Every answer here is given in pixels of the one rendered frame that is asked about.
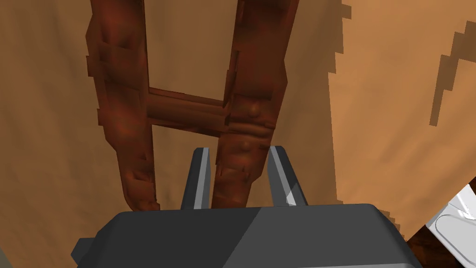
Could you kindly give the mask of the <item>brown wooden H-shaped frame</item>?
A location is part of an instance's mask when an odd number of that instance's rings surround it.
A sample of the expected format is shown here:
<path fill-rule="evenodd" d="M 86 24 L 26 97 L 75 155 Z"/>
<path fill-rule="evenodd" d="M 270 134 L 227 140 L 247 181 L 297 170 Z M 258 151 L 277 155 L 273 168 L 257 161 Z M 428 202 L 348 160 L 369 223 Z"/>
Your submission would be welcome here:
<path fill-rule="evenodd" d="M 130 209 L 160 208 L 153 125 L 217 137 L 212 208 L 245 207 L 287 87 L 284 58 L 299 0 L 238 0 L 223 100 L 150 87 L 144 0 L 90 2 L 87 72 Z"/>

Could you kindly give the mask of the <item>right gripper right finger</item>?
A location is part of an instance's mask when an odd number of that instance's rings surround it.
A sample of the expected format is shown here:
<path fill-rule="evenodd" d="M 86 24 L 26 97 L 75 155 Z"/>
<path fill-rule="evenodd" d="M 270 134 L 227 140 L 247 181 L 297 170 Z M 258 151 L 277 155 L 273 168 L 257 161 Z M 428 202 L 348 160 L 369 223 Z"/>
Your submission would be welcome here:
<path fill-rule="evenodd" d="M 272 146 L 268 152 L 267 175 L 273 206 L 307 206 L 308 202 L 296 177 L 286 150 Z"/>

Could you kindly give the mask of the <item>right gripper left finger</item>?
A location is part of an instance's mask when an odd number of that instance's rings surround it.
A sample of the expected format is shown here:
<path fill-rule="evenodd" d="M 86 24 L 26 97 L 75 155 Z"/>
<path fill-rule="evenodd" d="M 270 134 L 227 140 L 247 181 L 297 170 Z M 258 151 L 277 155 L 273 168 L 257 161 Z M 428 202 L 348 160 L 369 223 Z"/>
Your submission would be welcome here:
<path fill-rule="evenodd" d="M 198 147 L 192 155 L 180 209 L 209 209 L 210 189 L 210 151 L 207 147 Z"/>

